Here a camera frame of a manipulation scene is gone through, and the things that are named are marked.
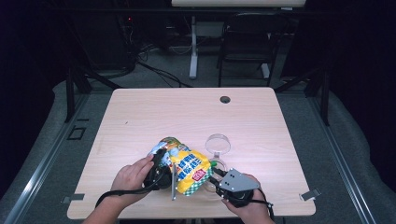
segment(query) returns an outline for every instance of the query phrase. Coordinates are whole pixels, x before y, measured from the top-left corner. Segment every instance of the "yellow snack bag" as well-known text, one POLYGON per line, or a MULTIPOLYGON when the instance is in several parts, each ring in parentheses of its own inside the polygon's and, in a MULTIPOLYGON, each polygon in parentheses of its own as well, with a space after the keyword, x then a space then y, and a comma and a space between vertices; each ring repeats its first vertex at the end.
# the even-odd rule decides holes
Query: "yellow snack bag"
POLYGON ((150 153, 166 149, 160 166, 169 166, 172 163, 177 168, 177 191, 189 196, 192 195, 213 174, 209 159, 202 153, 189 149, 175 137, 166 137, 155 146, 150 153))

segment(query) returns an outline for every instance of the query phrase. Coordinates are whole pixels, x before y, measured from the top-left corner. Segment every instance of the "gray carpet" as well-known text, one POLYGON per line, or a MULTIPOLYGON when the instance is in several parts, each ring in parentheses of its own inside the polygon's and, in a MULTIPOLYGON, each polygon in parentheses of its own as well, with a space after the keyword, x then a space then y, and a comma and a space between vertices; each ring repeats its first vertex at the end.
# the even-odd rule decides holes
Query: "gray carpet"
MULTIPOLYGON (((190 71, 190 53, 178 54, 173 51, 162 52, 153 50, 148 54, 145 63, 172 73, 184 83, 193 87, 216 87, 217 57, 216 48, 201 47, 199 51, 198 78, 188 78, 190 71)), ((279 78, 286 55, 279 55, 272 87, 283 82, 279 78)), ((112 81, 125 88, 169 88, 158 75, 137 65, 129 75, 112 78, 112 81)), ((64 139, 59 144, 59 153, 54 155, 54 163, 44 176, 44 182, 34 194, 34 199, 28 203, 18 220, 20 223, 79 223, 66 216, 67 203, 61 203, 64 196, 74 193, 79 176, 88 157, 102 116, 106 110, 111 90, 91 80, 94 87, 92 94, 79 95, 81 102, 86 102, 75 116, 74 122, 67 129, 66 137, 71 129, 85 128, 80 140, 64 139)), ((239 81, 231 85, 254 85, 259 83, 244 83, 239 81)), ((311 217, 286 217, 286 223, 362 223, 359 213, 351 200, 348 188, 334 163, 332 147, 323 131, 317 110, 312 106, 312 99, 307 99, 301 90, 301 83, 285 93, 277 95, 282 112, 285 116, 292 141, 297 150, 304 174, 311 189, 318 188, 322 195, 315 200, 317 212, 311 217)), ((49 118, 37 138, 26 163, 15 179, 11 188, 0 202, 0 222, 5 222, 14 204, 20 198, 35 169, 52 149, 58 133, 64 129, 65 119, 65 87, 61 83, 54 89, 55 104, 49 118)), ((368 145, 359 126, 347 113, 338 99, 331 95, 330 100, 331 131, 345 155, 346 161, 361 192, 373 213, 376 223, 394 223, 396 220, 396 196, 379 179, 374 167, 369 161, 368 145)), ((276 223, 282 223, 282 217, 276 218, 276 223)))

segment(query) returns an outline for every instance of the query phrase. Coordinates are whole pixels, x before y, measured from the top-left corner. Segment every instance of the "hand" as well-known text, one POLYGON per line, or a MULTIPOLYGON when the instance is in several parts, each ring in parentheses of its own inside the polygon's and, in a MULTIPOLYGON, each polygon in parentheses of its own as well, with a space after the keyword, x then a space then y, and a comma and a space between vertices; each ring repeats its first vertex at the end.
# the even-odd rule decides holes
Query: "hand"
MULTIPOLYGON (((246 175, 246 176, 260 183, 253 175, 246 175)), ((252 199, 265 201, 264 196, 258 189, 254 189, 252 199)), ((245 224, 274 223, 268 214, 267 206, 263 203, 249 203, 244 207, 236 208, 225 199, 223 199, 222 202, 227 206, 227 208, 231 212, 239 216, 245 224)))
MULTIPOLYGON (((133 190, 142 189, 143 181, 145 180, 149 170, 154 165, 151 161, 153 158, 152 154, 149 154, 146 158, 143 158, 133 165, 126 165, 122 167, 116 175, 113 181, 111 190, 133 190)), ((148 193, 143 194, 124 194, 122 196, 113 196, 120 199, 120 205, 125 208, 133 203, 136 203, 146 197, 148 193)))

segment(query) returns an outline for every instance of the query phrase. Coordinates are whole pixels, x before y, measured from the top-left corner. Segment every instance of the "table surface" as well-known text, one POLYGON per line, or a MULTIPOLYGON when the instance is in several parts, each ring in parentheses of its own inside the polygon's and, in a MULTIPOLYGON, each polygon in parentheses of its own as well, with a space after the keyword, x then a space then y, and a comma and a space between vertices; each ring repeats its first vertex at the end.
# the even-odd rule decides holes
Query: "table surface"
MULTIPOLYGON (((213 133, 228 136, 231 150, 220 157, 241 173, 256 176, 276 216, 310 216, 313 201, 289 130, 270 88, 121 89, 113 92, 92 145, 67 215, 83 219, 110 190, 118 170, 145 157, 157 143, 174 136, 208 158, 205 141, 213 133), (224 104, 221 96, 230 97, 224 104)), ((152 191, 127 207, 120 218, 235 217, 215 193, 198 189, 187 197, 171 189, 152 191)))
POLYGON ((173 7, 303 7, 305 0, 172 0, 173 7))

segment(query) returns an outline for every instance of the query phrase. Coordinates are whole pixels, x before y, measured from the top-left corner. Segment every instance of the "dark background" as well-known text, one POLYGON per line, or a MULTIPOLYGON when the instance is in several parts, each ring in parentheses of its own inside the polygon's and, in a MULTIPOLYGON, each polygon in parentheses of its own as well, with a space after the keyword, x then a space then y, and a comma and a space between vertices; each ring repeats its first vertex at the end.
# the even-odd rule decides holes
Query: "dark background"
MULTIPOLYGON (((54 100, 52 88, 65 80, 71 65, 78 62, 92 67, 96 61, 97 66, 110 65, 118 69, 128 67, 130 62, 122 34, 114 27, 117 21, 101 22, 107 26, 108 34, 90 37, 92 33, 84 35, 78 25, 69 27, 82 18, 71 18, 71 23, 65 23, 42 11, 38 4, 31 0, 0 3, 2 196, 23 165, 50 112, 54 100), (75 39, 75 34, 82 35, 83 44, 75 39), (90 38, 103 41, 104 47, 90 49, 90 38), (116 42, 117 47, 109 52, 117 55, 113 57, 114 62, 101 57, 101 50, 106 49, 108 41, 116 42), (97 60, 90 58, 86 50, 96 50, 93 55, 97 60)), ((345 23, 301 20, 282 76, 299 76, 331 58, 330 63, 326 63, 332 75, 331 90, 361 126, 371 147, 372 163, 383 181, 396 191, 392 172, 396 168, 393 7, 390 1, 370 5, 368 1, 307 0, 306 9, 348 10, 358 16, 347 17, 345 23)))

